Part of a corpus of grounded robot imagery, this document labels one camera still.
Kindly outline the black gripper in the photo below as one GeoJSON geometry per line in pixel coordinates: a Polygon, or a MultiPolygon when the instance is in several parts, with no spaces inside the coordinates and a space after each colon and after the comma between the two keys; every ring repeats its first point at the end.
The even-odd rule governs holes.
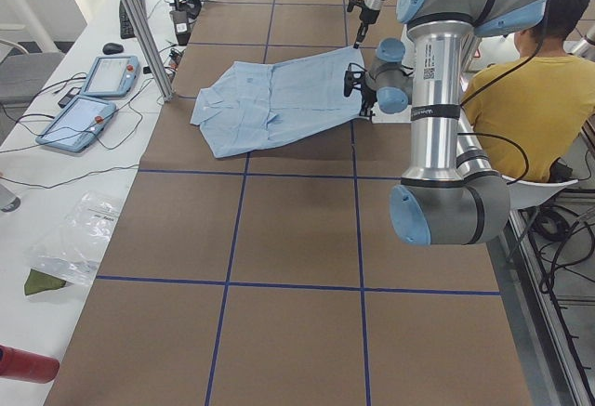
{"type": "Polygon", "coordinates": [[[367,35],[368,25],[375,24],[377,22],[377,18],[379,16],[379,14],[380,14],[379,9],[373,9],[371,7],[362,6],[360,17],[359,17],[361,23],[357,30],[355,40],[353,42],[353,47],[355,49],[358,49],[361,46],[361,44],[363,43],[363,41],[365,40],[365,37],[367,35]]]}
{"type": "Polygon", "coordinates": [[[373,107],[377,103],[377,92],[370,89],[361,90],[362,104],[359,111],[359,117],[372,121],[375,116],[373,107]]]}

